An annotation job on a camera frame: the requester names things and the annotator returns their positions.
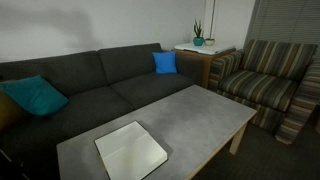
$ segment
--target white wall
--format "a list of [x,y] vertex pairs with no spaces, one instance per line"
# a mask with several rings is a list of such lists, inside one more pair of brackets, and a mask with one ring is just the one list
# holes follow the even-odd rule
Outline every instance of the white wall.
[[0,0],[0,62],[190,42],[205,0]]
[[215,0],[212,37],[243,48],[255,0]]
[[211,38],[212,32],[212,21],[213,21],[213,7],[215,0],[206,0],[206,10],[205,10],[205,15],[204,15],[204,33],[203,37],[206,38]]

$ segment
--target gray carpet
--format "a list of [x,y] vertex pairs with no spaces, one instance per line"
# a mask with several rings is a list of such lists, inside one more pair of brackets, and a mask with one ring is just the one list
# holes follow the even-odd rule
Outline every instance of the gray carpet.
[[202,179],[320,179],[320,135],[307,123],[296,141],[284,145],[248,125],[235,156],[227,144],[195,177]]

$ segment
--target window blinds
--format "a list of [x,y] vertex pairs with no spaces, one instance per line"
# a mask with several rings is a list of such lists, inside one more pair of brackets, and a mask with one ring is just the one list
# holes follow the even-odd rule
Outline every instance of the window blinds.
[[320,1],[256,0],[246,42],[250,39],[318,44],[320,58]]

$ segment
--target table leg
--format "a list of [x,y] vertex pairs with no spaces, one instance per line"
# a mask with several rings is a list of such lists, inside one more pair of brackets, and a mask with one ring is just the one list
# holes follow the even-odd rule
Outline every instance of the table leg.
[[240,142],[241,142],[241,139],[242,139],[242,136],[243,136],[243,133],[244,133],[244,130],[246,129],[247,127],[247,123],[244,124],[240,129],[239,131],[233,136],[233,140],[232,140],[232,143],[231,143],[231,146],[230,146],[230,150],[229,152],[233,155],[235,155],[238,151],[238,147],[240,145]]

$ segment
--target gray coffee table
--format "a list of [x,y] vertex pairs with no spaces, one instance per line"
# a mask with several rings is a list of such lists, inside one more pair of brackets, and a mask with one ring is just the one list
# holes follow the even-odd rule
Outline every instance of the gray coffee table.
[[138,121],[168,153],[145,179],[192,178],[229,140],[235,154],[256,111],[191,86],[57,145],[60,177],[109,179],[94,140]]

